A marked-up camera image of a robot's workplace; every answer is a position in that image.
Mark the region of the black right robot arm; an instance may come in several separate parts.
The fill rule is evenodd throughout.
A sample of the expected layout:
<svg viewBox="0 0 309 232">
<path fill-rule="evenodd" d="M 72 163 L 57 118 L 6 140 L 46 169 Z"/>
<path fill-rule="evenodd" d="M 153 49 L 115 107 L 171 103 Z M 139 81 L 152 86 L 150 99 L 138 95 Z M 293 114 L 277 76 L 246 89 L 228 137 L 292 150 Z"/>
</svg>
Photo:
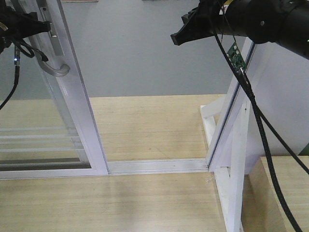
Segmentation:
<svg viewBox="0 0 309 232">
<path fill-rule="evenodd" d="M 175 45 L 217 33 L 248 37 L 255 44 L 276 43 L 309 57 L 307 0 L 234 0 L 222 12 L 223 0 L 201 0 L 182 16 L 182 28 L 171 35 Z"/>
</svg>

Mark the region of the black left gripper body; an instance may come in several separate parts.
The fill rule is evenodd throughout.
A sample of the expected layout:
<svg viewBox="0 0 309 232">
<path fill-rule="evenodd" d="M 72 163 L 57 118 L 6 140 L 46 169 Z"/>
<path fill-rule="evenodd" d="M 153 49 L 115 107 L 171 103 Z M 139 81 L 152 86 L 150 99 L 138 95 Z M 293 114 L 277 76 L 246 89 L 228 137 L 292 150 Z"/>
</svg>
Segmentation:
<svg viewBox="0 0 309 232">
<path fill-rule="evenodd" d="M 36 12 L 24 13 L 2 4 L 0 6 L 0 51 L 14 44 L 22 53 L 41 53 L 24 41 L 24 38 L 49 32 L 49 21 L 39 21 Z"/>
</svg>

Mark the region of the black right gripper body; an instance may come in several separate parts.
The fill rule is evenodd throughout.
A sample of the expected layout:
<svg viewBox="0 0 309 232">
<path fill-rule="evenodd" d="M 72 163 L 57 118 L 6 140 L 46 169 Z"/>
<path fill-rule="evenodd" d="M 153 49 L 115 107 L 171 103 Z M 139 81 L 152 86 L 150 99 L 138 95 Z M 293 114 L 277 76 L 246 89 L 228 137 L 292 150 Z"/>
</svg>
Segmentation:
<svg viewBox="0 0 309 232">
<path fill-rule="evenodd" d="M 171 35 L 175 45 L 214 36 L 222 30 L 223 16 L 220 14 L 223 3 L 220 0 L 201 0 L 198 6 L 182 16 L 182 28 Z"/>
</svg>

